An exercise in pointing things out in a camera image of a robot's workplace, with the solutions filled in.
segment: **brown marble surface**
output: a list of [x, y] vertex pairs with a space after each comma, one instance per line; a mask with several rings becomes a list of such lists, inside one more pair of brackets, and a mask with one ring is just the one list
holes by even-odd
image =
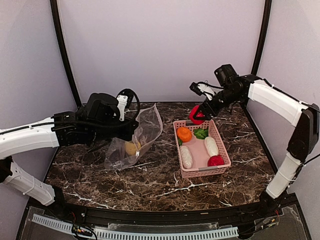
[[[143, 103], [142, 108], [152, 106]], [[221, 175], [181, 177], [173, 121], [186, 120], [195, 103], [157, 103], [163, 132], [139, 162], [123, 171], [104, 169], [108, 145], [61, 147], [46, 183], [62, 188], [73, 204], [133, 211], [188, 211], [257, 202], [274, 173], [239, 106], [214, 118], [231, 159]], [[96, 142], [95, 147], [103, 142]]]

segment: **orange toy fruit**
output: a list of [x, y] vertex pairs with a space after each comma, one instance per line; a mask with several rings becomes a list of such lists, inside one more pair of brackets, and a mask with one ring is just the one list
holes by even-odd
[[192, 138], [192, 133], [187, 127], [179, 127], [176, 131], [178, 138], [181, 139], [183, 143], [189, 142]]

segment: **red tomato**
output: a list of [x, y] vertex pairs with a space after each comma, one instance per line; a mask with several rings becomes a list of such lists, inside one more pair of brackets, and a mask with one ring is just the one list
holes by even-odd
[[208, 167], [219, 166], [225, 164], [223, 158], [220, 155], [210, 157], [208, 161]]

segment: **clear plastic bag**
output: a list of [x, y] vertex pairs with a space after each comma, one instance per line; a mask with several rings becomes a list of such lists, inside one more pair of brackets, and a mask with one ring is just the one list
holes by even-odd
[[106, 170], [121, 171], [136, 164], [162, 133], [163, 124], [156, 105], [141, 110], [136, 120], [139, 126], [131, 142], [112, 139], [104, 161]]

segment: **white wall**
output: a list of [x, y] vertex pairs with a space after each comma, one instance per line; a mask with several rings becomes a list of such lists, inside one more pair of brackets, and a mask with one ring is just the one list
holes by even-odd
[[[310, 104], [320, 105], [320, 2], [273, 1], [270, 23], [258, 75]], [[278, 166], [294, 128], [262, 105], [249, 110]], [[312, 155], [320, 153], [320, 144]], [[312, 239], [320, 239], [320, 159], [308, 164], [289, 189], [296, 192]]]
[[199, 101], [193, 81], [217, 83], [231, 63], [251, 71], [264, 0], [60, 0], [66, 48], [86, 102], [132, 88], [142, 101]]
[[[0, 1], [0, 129], [29, 124], [75, 104], [60, 57], [48, 0]], [[54, 149], [13, 156], [43, 180]], [[13, 240], [28, 198], [0, 184], [0, 239]]]

